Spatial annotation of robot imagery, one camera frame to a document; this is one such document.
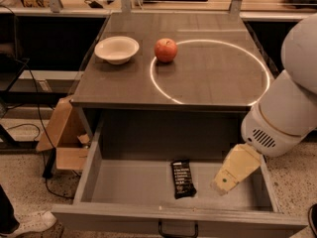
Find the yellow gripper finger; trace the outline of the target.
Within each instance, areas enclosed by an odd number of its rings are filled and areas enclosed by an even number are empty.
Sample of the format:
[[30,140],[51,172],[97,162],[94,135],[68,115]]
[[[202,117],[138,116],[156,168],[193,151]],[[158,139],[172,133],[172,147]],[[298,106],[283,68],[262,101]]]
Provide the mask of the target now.
[[261,154],[248,144],[235,145],[213,178],[212,187],[224,195],[261,166]]

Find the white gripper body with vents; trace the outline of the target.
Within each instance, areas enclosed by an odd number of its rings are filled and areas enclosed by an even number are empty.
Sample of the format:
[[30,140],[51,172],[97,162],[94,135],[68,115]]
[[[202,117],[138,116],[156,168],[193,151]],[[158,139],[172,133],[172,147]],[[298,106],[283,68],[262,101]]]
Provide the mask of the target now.
[[284,155],[304,139],[303,136],[287,135],[271,126],[264,119],[258,104],[245,116],[241,135],[247,144],[269,157]]

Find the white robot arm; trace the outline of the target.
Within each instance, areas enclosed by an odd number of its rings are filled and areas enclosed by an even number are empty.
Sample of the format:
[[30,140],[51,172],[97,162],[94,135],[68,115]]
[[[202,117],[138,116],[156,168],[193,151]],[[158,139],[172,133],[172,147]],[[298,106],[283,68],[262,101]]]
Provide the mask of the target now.
[[262,157],[279,157],[317,127],[317,15],[297,23],[281,47],[283,71],[242,122],[244,142],[233,147],[212,181],[226,194],[249,177]]

